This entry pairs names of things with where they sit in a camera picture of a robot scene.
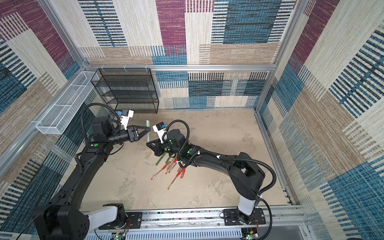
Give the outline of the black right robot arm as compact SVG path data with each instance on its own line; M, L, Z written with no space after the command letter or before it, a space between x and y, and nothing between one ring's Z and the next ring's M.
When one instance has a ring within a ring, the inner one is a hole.
M210 168L228 175L240 194L237 217L241 224L254 221L255 204L260 200L259 191L265 173L249 155L222 155L208 151L200 146L190 144L180 130L171 130L167 140L154 140L147 143L156 156L164 153L176 155L183 166Z

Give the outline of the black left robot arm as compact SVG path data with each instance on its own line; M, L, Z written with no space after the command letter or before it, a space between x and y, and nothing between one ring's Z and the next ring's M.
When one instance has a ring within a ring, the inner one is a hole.
M127 225L123 204L106 205L90 214L80 211L89 185L112 154L114 145L139 141L151 131L145 126L114 128L114 122L110 117L93 120L93 141L75 156L76 168L47 206L35 208L34 224L41 240L83 240L89 232L103 225L118 228Z

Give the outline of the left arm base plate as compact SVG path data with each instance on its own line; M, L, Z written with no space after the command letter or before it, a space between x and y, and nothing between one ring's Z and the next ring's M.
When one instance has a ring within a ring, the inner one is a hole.
M107 223L98 227L98 230L127 230L139 229L142 224L142 212L126 212L122 219L116 219L111 223Z

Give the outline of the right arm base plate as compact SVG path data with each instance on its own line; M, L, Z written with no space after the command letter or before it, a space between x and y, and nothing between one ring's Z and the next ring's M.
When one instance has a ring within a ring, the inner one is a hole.
M226 226L266 224L265 214L260 208L254 208L249 216L238 209L224 209L220 217L224 219Z

